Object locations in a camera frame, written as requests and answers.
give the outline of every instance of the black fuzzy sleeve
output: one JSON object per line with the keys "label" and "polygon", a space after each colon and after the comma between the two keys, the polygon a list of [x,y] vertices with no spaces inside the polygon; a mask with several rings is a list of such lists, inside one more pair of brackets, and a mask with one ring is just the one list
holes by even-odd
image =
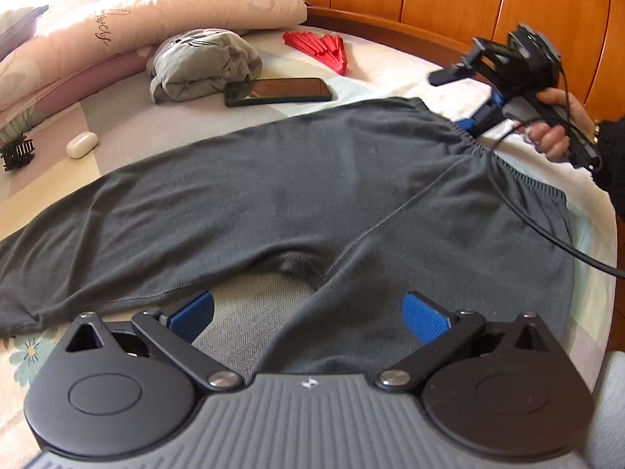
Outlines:
{"label": "black fuzzy sleeve", "polygon": [[625,117],[617,122],[601,122],[598,147],[603,167],[593,173],[593,179],[609,194],[616,212],[625,218]]}

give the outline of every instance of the round black disc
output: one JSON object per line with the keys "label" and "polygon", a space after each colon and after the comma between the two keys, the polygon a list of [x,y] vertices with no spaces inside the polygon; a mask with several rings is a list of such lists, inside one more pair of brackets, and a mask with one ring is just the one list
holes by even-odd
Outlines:
{"label": "round black disc", "polygon": [[46,366],[24,414],[40,443],[71,456],[115,457],[172,433],[190,414],[189,379],[166,363],[120,351],[82,351]]}
{"label": "round black disc", "polygon": [[550,360],[515,351],[453,363],[426,383],[425,411],[443,433],[481,454],[555,456],[579,438],[592,409],[580,406],[577,382],[563,383]]}

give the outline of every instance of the black cable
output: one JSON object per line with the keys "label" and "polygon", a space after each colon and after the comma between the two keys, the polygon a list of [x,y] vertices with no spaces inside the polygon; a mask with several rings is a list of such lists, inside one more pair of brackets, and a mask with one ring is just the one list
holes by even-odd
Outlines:
{"label": "black cable", "polygon": [[[564,78],[564,87],[565,89],[567,88],[567,83],[566,83],[566,78]],[[571,123],[571,107],[569,105],[569,95],[568,95],[568,89],[566,89],[566,101],[567,101],[567,120],[564,120],[563,118],[543,118],[543,117],[538,117],[538,118],[532,118],[531,120],[527,120],[524,122],[520,122],[517,125],[515,125],[514,127],[512,127],[509,131],[507,131],[502,137],[500,137],[497,142],[495,143],[495,145],[492,146],[492,148],[490,148],[490,155],[491,158],[493,159],[493,162],[495,164],[497,164],[496,160],[495,160],[495,150],[496,148],[503,142],[503,140],[510,136],[511,134],[515,133],[517,131],[517,129],[519,129],[520,127],[525,127],[529,124],[538,122],[538,121],[542,121],[545,122],[551,126],[553,126],[554,124],[566,124],[569,126],[569,128],[574,127],[577,131],[580,131],[579,128],[577,128],[574,124]],[[545,228],[543,228],[542,226],[540,226],[535,220],[532,219],[532,217],[530,217],[527,213],[525,213],[525,211],[523,211],[521,208],[519,208],[517,205],[515,205],[510,198],[507,197],[507,195],[504,194],[504,192],[502,192],[501,188],[499,187],[499,185],[497,184],[497,182],[495,181],[495,177],[493,176],[493,168],[489,168],[488,169],[488,176],[489,179],[491,180],[491,183],[493,184],[493,187],[495,188],[495,191],[499,194],[499,197],[501,197],[501,200],[508,206],[508,208],[510,208],[510,210],[512,210],[521,220],[523,220],[523,222],[525,222],[529,227],[531,227],[533,230],[535,230],[539,235],[543,236],[543,238],[547,239],[548,241],[550,241],[552,244],[554,244],[555,246],[561,248],[562,250],[564,250],[565,252],[568,252],[571,256],[573,256],[574,258],[579,259],[580,261],[582,261],[583,263],[586,263],[604,273],[607,273],[608,275],[612,275],[614,277],[617,278],[621,278],[621,279],[625,279],[625,270],[619,269],[619,268],[615,268],[612,266],[608,266],[605,263],[601,263],[601,261],[596,260],[595,258],[590,257],[588,254],[584,254],[583,252],[577,250],[573,245],[568,244],[567,242],[559,239],[557,236],[551,234],[549,231],[547,231]]]}
{"label": "black cable", "polygon": [[[566,98],[566,106],[564,107],[566,109],[566,121],[564,121],[564,123],[568,127],[568,131],[570,134],[572,134],[571,129],[575,129],[577,132],[584,135],[584,133],[579,129],[579,127],[571,123],[571,101],[569,99],[569,95],[570,95],[569,94],[569,82],[566,80],[566,74],[564,73],[564,67],[562,66],[562,64],[560,64],[560,73],[562,74],[562,79],[564,80],[564,96]],[[601,168],[603,167],[603,158],[601,157],[601,153],[599,153],[599,148],[597,147],[597,145],[594,142],[589,142],[589,144],[595,150],[597,157],[599,158],[599,164],[597,165],[597,167],[593,167],[591,169],[586,168],[586,169],[590,171],[590,173],[599,172]]]}

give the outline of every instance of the wooden headboard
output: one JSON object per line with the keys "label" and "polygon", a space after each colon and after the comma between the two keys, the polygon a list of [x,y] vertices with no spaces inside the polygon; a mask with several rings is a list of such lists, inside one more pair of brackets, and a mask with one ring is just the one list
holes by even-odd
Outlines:
{"label": "wooden headboard", "polygon": [[549,37],[571,91],[593,115],[625,113],[625,0],[305,0],[307,24],[446,65],[471,38],[505,42],[517,23]]}

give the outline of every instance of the blue gripper pad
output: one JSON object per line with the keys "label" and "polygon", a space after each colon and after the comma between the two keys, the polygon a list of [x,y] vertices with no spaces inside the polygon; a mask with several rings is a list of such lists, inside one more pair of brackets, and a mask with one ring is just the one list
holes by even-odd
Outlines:
{"label": "blue gripper pad", "polygon": [[405,325],[424,344],[429,344],[451,328],[451,319],[437,312],[426,300],[406,294],[402,307]]}
{"label": "blue gripper pad", "polygon": [[187,303],[170,317],[167,327],[189,344],[211,324],[215,315],[215,300],[207,291]]}
{"label": "blue gripper pad", "polygon": [[455,122],[455,124],[464,131],[471,130],[475,126],[475,123],[473,118],[461,118]]}

